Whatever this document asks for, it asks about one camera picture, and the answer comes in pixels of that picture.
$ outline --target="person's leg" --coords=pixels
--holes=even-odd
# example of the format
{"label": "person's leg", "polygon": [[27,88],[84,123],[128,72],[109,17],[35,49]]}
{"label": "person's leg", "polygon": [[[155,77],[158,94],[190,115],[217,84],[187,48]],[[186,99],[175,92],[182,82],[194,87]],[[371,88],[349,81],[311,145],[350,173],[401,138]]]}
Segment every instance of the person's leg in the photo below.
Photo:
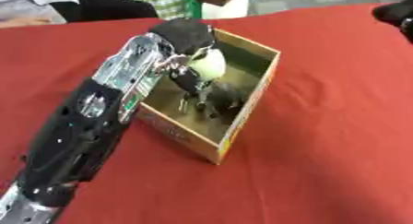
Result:
{"label": "person's leg", "polygon": [[83,21],[157,18],[155,8],[135,0],[79,0]]}

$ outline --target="cardboard box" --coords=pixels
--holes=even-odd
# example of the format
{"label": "cardboard box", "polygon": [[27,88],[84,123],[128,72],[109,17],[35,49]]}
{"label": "cardboard box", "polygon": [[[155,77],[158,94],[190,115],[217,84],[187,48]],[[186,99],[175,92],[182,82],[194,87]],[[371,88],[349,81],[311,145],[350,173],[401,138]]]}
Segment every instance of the cardboard box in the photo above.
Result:
{"label": "cardboard box", "polygon": [[183,91],[164,77],[145,99],[137,117],[200,156],[219,164],[275,74],[280,52],[224,30],[216,30],[227,60],[222,82],[248,91],[248,101],[229,124],[199,116],[193,105],[178,111]]}

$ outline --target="white shirt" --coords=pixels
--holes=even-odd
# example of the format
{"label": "white shirt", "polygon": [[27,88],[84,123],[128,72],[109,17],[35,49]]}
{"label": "white shirt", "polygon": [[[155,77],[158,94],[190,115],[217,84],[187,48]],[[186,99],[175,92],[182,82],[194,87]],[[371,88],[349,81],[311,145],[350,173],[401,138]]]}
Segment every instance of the white shirt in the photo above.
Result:
{"label": "white shirt", "polygon": [[53,2],[78,3],[78,0],[0,0],[0,20],[38,16],[51,18],[52,23],[65,23],[65,19],[49,6]]}

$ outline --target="red table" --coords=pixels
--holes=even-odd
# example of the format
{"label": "red table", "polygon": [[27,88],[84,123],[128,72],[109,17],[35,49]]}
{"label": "red table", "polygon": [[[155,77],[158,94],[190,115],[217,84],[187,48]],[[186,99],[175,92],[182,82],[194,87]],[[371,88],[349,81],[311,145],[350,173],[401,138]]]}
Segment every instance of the red table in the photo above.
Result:
{"label": "red table", "polygon": [[[136,122],[63,224],[413,223],[413,48],[372,5],[214,21],[283,52],[215,167]],[[0,30],[1,190],[45,117],[157,20]]]}

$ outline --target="robotic hand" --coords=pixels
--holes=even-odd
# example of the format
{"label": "robotic hand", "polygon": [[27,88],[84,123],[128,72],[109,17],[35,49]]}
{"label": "robotic hand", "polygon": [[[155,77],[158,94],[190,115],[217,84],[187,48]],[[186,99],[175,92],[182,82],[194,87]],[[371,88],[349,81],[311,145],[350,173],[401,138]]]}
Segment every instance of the robotic hand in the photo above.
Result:
{"label": "robotic hand", "polygon": [[[113,153],[139,103],[166,73],[185,70],[215,42],[193,19],[164,22],[129,40],[75,89],[31,142],[25,168],[0,198],[0,224],[54,223]],[[185,88],[178,75],[174,80]]]}

